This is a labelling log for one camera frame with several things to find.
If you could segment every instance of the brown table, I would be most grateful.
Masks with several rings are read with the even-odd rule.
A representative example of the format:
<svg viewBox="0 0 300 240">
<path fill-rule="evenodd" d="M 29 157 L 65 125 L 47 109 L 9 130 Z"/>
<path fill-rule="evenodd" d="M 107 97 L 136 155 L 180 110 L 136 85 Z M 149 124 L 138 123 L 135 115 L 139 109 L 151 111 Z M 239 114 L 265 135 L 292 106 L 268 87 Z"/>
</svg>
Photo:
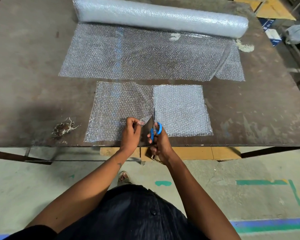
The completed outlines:
<svg viewBox="0 0 300 240">
<path fill-rule="evenodd" d="M 173 146 L 299 146 L 300 91 L 281 57 L 245 3 L 224 0 L 134 0 L 241 15 L 249 28 L 241 38 L 245 82 L 151 80 L 140 84 L 203 85 L 213 136 L 172 137 Z M 97 81 L 58 77 L 77 19 L 72 0 L 0 1 L 0 147 L 118 146 L 84 142 Z M 70 117 L 78 128 L 60 139 L 54 127 Z M 152 126 L 143 129 L 144 135 Z"/>
</svg>

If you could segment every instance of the bubble wrap sheet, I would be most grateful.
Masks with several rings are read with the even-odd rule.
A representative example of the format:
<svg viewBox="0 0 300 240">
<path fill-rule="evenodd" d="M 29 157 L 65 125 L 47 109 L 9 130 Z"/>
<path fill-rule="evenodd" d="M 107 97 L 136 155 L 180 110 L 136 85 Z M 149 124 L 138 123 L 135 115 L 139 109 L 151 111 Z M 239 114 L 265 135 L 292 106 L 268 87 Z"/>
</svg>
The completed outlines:
<svg viewBox="0 0 300 240">
<path fill-rule="evenodd" d="M 78 24 L 59 75 L 209 81 L 216 73 L 221 79 L 244 81 L 239 51 L 233 39 Z"/>
<path fill-rule="evenodd" d="M 168 136 L 212 135 L 202 86 L 160 85 L 153 88 L 155 120 Z"/>
<path fill-rule="evenodd" d="M 73 0 L 81 22 L 98 22 L 240 38 L 248 19 L 126 0 Z"/>
<path fill-rule="evenodd" d="M 84 141 L 120 141 L 127 117 L 146 123 L 153 110 L 153 86 L 98 82 Z"/>
</svg>

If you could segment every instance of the scissors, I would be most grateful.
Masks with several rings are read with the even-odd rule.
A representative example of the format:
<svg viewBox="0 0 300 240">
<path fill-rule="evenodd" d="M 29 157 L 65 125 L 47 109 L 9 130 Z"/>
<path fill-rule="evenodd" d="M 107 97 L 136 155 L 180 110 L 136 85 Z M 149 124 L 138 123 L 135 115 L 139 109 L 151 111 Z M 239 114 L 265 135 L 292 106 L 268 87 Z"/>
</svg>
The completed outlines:
<svg viewBox="0 0 300 240">
<path fill-rule="evenodd" d="M 153 127 L 150 130 L 152 143 L 154 142 L 155 133 L 157 135 L 160 135 L 160 133 L 162 132 L 162 125 L 159 122 L 157 122 L 159 125 L 159 130 L 157 130 L 155 127 L 155 116 L 156 116 L 156 111 L 153 109 Z"/>
</svg>

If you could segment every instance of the person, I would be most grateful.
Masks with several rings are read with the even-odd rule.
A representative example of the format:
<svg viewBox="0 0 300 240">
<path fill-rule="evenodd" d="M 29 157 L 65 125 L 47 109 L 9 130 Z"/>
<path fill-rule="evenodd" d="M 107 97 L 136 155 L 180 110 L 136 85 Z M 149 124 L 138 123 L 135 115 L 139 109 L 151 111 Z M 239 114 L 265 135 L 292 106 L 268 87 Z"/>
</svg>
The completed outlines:
<svg viewBox="0 0 300 240">
<path fill-rule="evenodd" d="M 121 186 L 107 191 L 137 148 L 140 133 L 141 122 L 128 117 L 120 149 L 53 200 L 25 229 L 6 239 L 240 239 L 173 151 L 164 129 L 154 141 L 148 134 L 148 142 L 152 153 L 168 168 L 187 218 L 156 193 L 131 184 L 126 172 L 120 174 Z"/>
</svg>

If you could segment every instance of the hand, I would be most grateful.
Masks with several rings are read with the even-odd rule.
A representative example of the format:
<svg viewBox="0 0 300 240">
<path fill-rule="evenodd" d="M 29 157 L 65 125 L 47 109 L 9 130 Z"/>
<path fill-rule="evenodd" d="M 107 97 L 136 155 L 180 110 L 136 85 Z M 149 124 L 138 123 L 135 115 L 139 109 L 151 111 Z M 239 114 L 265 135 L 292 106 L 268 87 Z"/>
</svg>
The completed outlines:
<svg viewBox="0 0 300 240">
<path fill-rule="evenodd" d="M 120 150 L 127 153 L 128 157 L 132 155 L 140 141 L 141 122 L 133 117 L 128 117 L 126 126 L 122 131 Z"/>
<path fill-rule="evenodd" d="M 154 126 L 157 130 L 159 130 L 159 125 L 157 122 L 155 122 Z M 147 137 L 148 142 L 152 144 L 151 134 L 148 134 Z M 154 143 L 150 147 L 152 154 L 159 156 L 160 161 L 164 165 L 167 165 L 168 159 L 170 158 L 171 154 L 174 153 L 174 151 L 164 128 L 162 128 L 160 135 L 155 133 L 153 140 Z"/>
</svg>

